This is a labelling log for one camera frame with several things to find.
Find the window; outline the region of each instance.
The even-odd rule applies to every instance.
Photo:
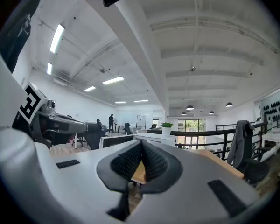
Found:
[[[179,119],[178,131],[181,132],[203,132],[205,131],[205,119]],[[179,144],[205,144],[205,136],[185,137],[178,136]],[[198,146],[198,149],[204,149],[204,146]]]
[[[159,127],[159,119],[153,119],[153,125],[157,125]]]

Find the white planter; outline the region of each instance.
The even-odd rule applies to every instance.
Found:
[[[162,127],[163,137],[169,137],[170,133],[171,133],[171,128],[164,128],[164,127]]]

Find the whiteboard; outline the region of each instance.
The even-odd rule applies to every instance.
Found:
[[[146,117],[142,115],[137,115],[137,127],[146,127]]]

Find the floor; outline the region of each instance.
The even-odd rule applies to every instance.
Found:
[[[110,136],[118,136],[118,133],[110,133]],[[78,153],[78,152],[85,152],[90,151],[91,149],[84,143],[84,147],[81,146],[80,143],[77,144],[77,149],[75,149],[70,143],[68,144],[61,144],[57,146],[53,146],[50,149],[51,155],[62,155],[62,154],[71,154],[71,153]],[[265,161],[270,165],[270,171],[265,179],[258,183],[256,187],[256,191],[260,196],[264,196],[265,194],[274,192],[279,183],[278,173],[280,171],[280,149],[277,152],[277,155],[273,155],[268,160]],[[129,183],[129,207],[130,212],[132,212],[136,206],[141,201],[140,189],[139,184],[136,186],[133,183]]]
[[[265,163],[270,165],[270,170],[267,176],[259,182],[256,186],[256,191],[260,196],[274,192],[277,187],[280,178],[278,174],[280,172],[280,149],[277,152],[277,155],[271,156]]]
[[[125,134],[106,132],[106,137],[123,136],[123,135],[125,135]],[[90,151],[90,150],[91,149],[87,145],[86,142],[83,143],[83,147],[82,147],[81,143],[78,142],[77,149],[75,149],[75,147],[72,146],[70,143],[59,144],[56,146],[52,146],[50,149],[50,153],[52,156],[55,156],[55,155],[62,155],[62,154],[73,154],[73,153],[85,152],[85,151]]]

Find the person standing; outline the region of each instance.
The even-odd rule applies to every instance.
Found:
[[[114,132],[113,131],[113,114],[111,114],[111,116],[109,117],[109,133],[110,133],[110,127],[112,127],[112,133]]]

